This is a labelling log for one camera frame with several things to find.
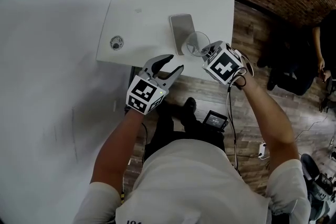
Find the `smartphone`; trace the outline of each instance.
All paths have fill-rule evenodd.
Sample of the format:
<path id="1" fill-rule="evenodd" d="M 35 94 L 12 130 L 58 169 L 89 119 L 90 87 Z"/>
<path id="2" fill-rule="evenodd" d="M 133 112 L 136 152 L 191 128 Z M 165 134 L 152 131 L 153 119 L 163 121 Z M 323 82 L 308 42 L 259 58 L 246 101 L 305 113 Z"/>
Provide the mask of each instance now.
<path id="1" fill-rule="evenodd" d="M 193 19 L 190 14 L 178 14 L 170 16 L 170 24 L 173 30 L 177 55 L 184 55 L 181 50 L 183 42 L 195 32 Z"/>

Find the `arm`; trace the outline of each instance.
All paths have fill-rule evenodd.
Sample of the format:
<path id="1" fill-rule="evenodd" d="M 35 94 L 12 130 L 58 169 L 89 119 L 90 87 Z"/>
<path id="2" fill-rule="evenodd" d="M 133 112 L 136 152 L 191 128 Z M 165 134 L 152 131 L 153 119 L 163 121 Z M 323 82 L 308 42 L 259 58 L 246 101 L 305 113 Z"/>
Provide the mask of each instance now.
<path id="1" fill-rule="evenodd" d="M 322 56 L 322 52 L 321 52 L 320 35 L 321 35 L 321 28 L 319 26 L 314 27 L 313 28 L 313 41 L 314 41 L 316 56 L 317 56 L 317 59 L 318 59 L 319 71 L 321 71 L 324 68 L 324 65 L 325 65 L 324 59 L 323 59 L 323 56 Z"/>
<path id="2" fill-rule="evenodd" d="M 133 153 L 144 115 L 131 109 L 103 144 L 93 168 L 92 182 L 103 182 L 121 193 L 122 178 Z"/>
<path id="3" fill-rule="evenodd" d="M 291 124 L 281 107 L 248 73 L 243 91 L 256 116 L 270 152 L 270 172 L 290 159 L 299 159 Z"/>

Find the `white wall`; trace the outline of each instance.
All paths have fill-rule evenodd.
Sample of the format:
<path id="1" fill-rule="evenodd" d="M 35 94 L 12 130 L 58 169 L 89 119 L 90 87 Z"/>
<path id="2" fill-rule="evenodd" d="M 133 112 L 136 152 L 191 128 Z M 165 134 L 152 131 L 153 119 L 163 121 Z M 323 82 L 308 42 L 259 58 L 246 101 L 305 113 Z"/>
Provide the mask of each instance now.
<path id="1" fill-rule="evenodd" d="M 70 223 L 122 117 L 130 68 L 95 61 L 109 2 L 0 0 L 5 224 Z"/>

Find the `white sleeve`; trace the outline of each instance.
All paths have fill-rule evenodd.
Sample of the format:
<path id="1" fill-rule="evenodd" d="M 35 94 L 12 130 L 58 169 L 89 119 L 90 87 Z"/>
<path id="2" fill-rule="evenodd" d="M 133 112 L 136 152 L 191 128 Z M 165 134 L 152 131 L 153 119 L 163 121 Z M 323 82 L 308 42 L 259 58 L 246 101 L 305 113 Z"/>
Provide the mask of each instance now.
<path id="1" fill-rule="evenodd" d="M 310 203 L 302 164 L 298 159 L 286 161 L 272 172 L 267 183 L 266 197 L 271 198 L 269 208 L 272 214 L 290 214 L 290 224 L 308 223 Z"/>
<path id="2" fill-rule="evenodd" d="M 106 224 L 120 205 L 120 195 L 112 186 L 93 182 L 72 224 Z"/>

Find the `display screen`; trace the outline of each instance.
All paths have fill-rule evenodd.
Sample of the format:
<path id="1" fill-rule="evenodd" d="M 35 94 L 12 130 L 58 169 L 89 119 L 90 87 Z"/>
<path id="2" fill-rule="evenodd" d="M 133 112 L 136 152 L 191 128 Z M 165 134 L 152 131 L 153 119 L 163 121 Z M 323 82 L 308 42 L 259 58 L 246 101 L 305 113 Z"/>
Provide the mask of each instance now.
<path id="1" fill-rule="evenodd" d="M 221 129 L 223 124 L 225 123 L 225 120 L 219 117 L 216 117 L 214 115 L 210 115 L 205 123 L 213 127 Z"/>

